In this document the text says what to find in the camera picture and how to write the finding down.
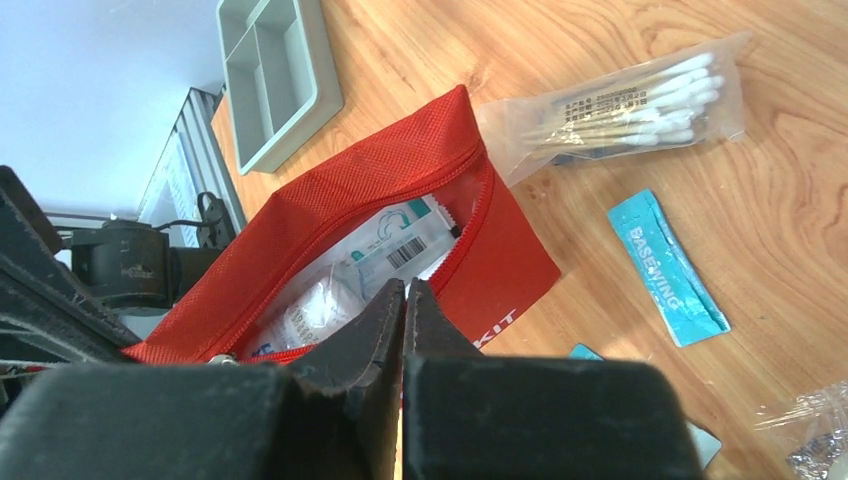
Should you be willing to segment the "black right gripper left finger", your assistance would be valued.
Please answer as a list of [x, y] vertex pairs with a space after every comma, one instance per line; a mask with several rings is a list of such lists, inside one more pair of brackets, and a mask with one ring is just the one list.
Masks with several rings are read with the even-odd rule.
[[389, 479], [405, 286], [281, 366], [77, 365], [1, 421], [5, 479]]

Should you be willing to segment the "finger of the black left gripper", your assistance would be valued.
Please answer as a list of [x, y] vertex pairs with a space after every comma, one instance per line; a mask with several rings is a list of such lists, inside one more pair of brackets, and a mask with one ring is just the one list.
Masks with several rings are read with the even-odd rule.
[[11, 167], [1, 167], [1, 363], [131, 363], [140, 339], [55, 259], [62, 239]]

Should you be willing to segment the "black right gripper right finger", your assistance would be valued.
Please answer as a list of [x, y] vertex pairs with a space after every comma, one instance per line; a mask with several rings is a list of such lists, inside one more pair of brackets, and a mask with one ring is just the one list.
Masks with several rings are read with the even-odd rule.
[[405, 320], [405, 478], [702, 477], [678, 397], [653, 366], [486, 356], [418, 279]]

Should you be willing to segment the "red first aid pouch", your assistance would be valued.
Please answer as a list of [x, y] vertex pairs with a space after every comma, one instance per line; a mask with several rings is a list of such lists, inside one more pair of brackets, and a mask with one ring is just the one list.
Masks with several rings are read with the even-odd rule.
[[245, 229], [143, 341], [147, 364], [290, 363], [261, 330], [285, 289], [332, 266], [362, 285], [416, 267], [447, 318], [476, 347], [560, 277], [490, 161], [465, 86], [353, 144], [271, 195]]

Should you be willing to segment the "white bandage roll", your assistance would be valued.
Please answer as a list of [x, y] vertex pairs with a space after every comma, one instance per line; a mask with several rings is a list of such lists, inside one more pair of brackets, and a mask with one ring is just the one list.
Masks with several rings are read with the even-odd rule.
[[239, 355], [257, 357], [319, 343], [361, 313], [357, 291], [338, 273], [320, 272], [305, 283], [287, 287], [260, 314], [256, 331], [246, 335]]

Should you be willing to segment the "white packet with barcode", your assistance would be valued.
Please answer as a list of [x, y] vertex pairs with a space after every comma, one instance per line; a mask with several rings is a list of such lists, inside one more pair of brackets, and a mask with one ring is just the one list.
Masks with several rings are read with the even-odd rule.
[[460, 234], [448, 209], [427, 194], [379, 210], [334, 245], [333, 257], [349, 269], [352, 289], [368, 301], [387, 280], [408, 282], [430, 270]]

